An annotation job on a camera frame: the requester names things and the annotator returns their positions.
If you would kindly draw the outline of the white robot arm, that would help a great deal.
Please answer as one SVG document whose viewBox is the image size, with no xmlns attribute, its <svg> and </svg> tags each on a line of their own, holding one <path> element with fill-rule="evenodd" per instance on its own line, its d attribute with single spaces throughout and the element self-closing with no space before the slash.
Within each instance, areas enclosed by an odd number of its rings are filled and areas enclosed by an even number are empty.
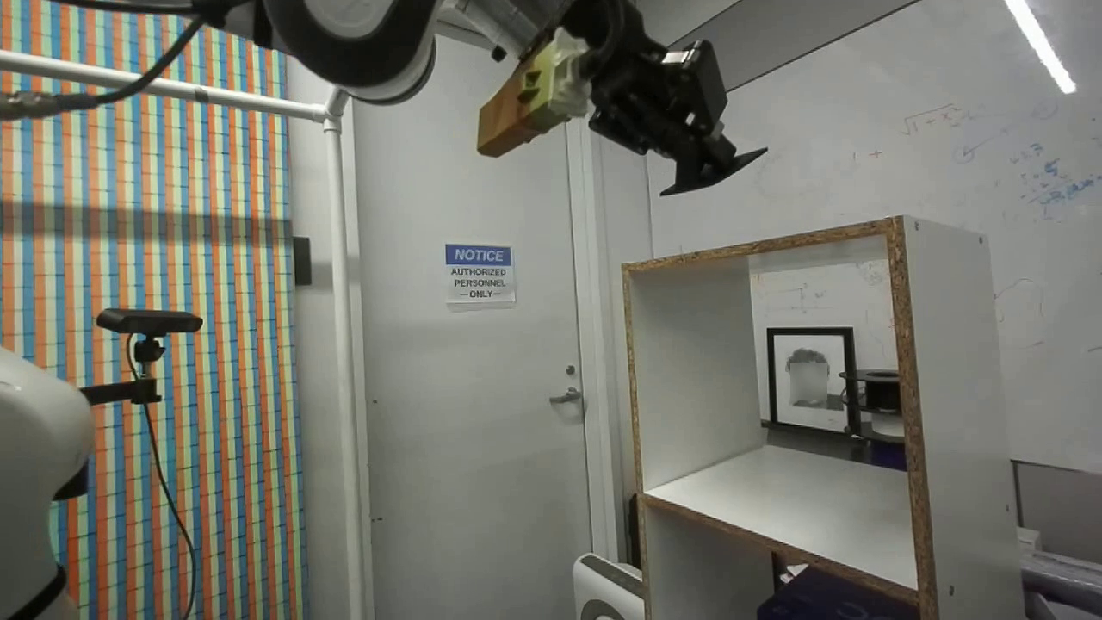
<svg viewBox="0 0 1102 620">
<path fill-rule="evenodd" d="M 442 0 L 61 0 L 121 14 L 179 14 L 302 63 L 363 104 L 403 104 L 432 79 Z M 752 167 L 724 135 L 726 86 L 707 43 L 662 45 L 629 0 L 563 0 L 525 26 L 513 0 L 475 0 L 475 27 L 516 63 L 478 110 L 478 148 L 508 154 L 548 127 L 581 119 L 628 151 L 676 161 L 696 193 Z M 66 565 L 47 542 L 47 511 L 87 488 L 97 404 L 151 404 L 148 364 L 169 334 L 203 327 L 186 309 L 107 308 L 99 324 L 132 341 L 132 377 L 72 385 L 0 352 L 0 620 L 76 620 Z"/>
</svg>

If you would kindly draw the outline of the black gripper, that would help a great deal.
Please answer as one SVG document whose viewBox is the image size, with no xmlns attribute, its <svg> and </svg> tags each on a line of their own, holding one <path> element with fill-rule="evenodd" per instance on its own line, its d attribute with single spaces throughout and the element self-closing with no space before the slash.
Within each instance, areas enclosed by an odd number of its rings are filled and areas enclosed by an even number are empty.
<svg viewBox="0 0 1102 620">
<path fill-rule="evenodd" d="M 703 154 L 676 161 L 667 197 L 718 187 L 761 159 L 761 148 L 726 154 L 726 89 L 708 43 L 662 45 L 628 0 L 572 0 L 563 27 L 590 45 L 581 77 L 592 86 L 595 135 L 638 154 Z"/>
</svg>

